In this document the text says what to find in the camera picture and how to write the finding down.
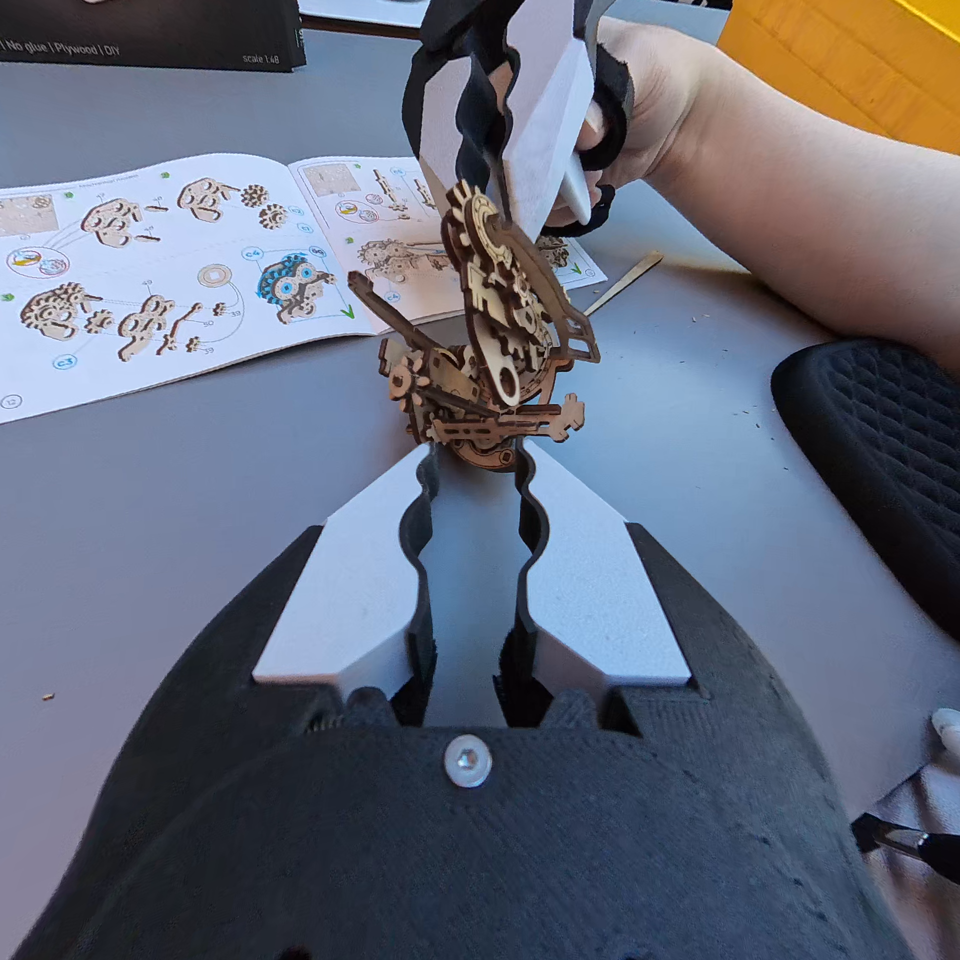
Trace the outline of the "black model kit box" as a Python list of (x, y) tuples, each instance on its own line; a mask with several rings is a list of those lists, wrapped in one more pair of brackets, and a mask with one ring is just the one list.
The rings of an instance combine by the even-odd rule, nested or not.
[(3, 1), (4, 62), (291, 72), (297, 1)]

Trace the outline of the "yellow box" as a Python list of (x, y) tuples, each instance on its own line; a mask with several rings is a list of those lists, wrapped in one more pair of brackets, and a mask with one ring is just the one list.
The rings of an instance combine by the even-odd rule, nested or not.
[(736, 1), (717, 45), (821, 114), (959, 153), (957, 1)]

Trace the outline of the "white instruction booklet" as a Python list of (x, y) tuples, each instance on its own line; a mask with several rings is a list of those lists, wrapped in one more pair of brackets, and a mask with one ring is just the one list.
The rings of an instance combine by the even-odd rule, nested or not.
[(210, 153), (2, 190), (7, 424), (327, 338), (460, 314), (460, 277), (413, 157), (289, 166)]

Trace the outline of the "wooden gear model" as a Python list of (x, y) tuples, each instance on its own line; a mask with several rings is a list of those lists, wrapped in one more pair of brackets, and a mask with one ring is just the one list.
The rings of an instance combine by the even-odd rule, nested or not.
[(496, 473), (518, 462), (516, 441), (562, 443), (584, 425), (574, 393), (551, 401), (559, 373), (601, 358), (590, 319), (576, 309), (535, 244), (478, 187), (447, 193), (441, 239), (459, 273), (468, 344), (443, 346), (353, 270), (347, 284), (406, 347), (384, 339), (379, 372), (390, 399), (421, 443), (446, 445), (462, 461)]

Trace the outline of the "person's right forearm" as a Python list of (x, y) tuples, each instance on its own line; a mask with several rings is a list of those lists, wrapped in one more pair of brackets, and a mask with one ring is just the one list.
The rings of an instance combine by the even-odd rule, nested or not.
[(847, 126), (707, 49), (659, 191), (837, 333), (958, 372), (959, 158)]

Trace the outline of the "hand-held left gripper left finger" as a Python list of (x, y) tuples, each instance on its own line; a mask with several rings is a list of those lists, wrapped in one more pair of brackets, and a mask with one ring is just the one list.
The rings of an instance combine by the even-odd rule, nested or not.
[(377, 688), (420, 726), (437, 660), (426, 570), (436, 447), (425, 443), (332, 513), (254, 667), (258, 683)]

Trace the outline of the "pale grey flat board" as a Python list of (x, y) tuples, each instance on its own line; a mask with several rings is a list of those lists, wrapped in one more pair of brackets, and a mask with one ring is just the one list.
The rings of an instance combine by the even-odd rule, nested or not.
[(418, 30), (429, 1), (298, 1), (304, 16)]

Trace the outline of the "thin wooden stick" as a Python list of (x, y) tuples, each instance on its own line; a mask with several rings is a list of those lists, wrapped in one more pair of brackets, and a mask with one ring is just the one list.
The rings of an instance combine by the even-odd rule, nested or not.
[(664, 259), (664, 255), (658, 250), (652, 250), (643, 256), (633, 267), (630, 268), (618, 281), (614, 282), (603, 294), (588, 306), (584, 311), (585, 316), (593, 316), (602, 306), (611, 301), (614, 297), (628, 289), (641, 276), (653, 269)]

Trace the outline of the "black mesh cushion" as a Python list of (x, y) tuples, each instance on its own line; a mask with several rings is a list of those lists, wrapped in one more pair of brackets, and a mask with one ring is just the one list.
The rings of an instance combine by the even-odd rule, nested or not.
[(918, 606), (959, 638), (959, 391), (903, 344), (813, 345), (772, 373), (784, 424)]

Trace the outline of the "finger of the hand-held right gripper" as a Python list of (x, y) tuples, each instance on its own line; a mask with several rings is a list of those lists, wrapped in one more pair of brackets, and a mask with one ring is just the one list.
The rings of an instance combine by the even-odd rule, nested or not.
[(510, 134), (501, 153), (510, 220), (540, 236), (558, 195), (583, 224), (593, 214), (590, 186), (575, 154), (594, 99), (593, 1), (526, 1), (506, 27), (512, 80), (506, 94)]
[(498, 96), (477, 58), (446, 63), (425, 85), (418, 164), (439, 212), (462, 181), (503, 208), (503, 115)]

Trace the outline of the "person's right hand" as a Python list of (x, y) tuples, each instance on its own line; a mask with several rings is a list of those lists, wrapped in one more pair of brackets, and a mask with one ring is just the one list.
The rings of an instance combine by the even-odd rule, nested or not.
[(600, 186), (625, 186), (645, 179), (669, 151), (702, 84), (714, 46), (678, 30), (604, 16), (598, 41), (630, 72), (632, 106), (622, 150), (602, 172), (587, 172), (590, 197)]

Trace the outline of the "black metal hand tool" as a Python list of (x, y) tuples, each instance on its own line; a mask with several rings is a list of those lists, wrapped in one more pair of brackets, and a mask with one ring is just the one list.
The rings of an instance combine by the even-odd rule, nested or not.
[(959, 836), (928, 832), (884, 821), (865, 813), (850, 825), (859, 851), (866, 855), (885, 847), (925, 863), (935, 873), (959, 885)]

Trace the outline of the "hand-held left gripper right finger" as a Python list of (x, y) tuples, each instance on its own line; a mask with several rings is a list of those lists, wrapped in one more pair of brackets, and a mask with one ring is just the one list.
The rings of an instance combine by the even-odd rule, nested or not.
[(566, 690), (603, 714), (615, 688), (686, 685), (690, 668), (627, 520), (536, 444), (515, 450), (531, 557), (495, 677), (508, 725), (538, 726)]

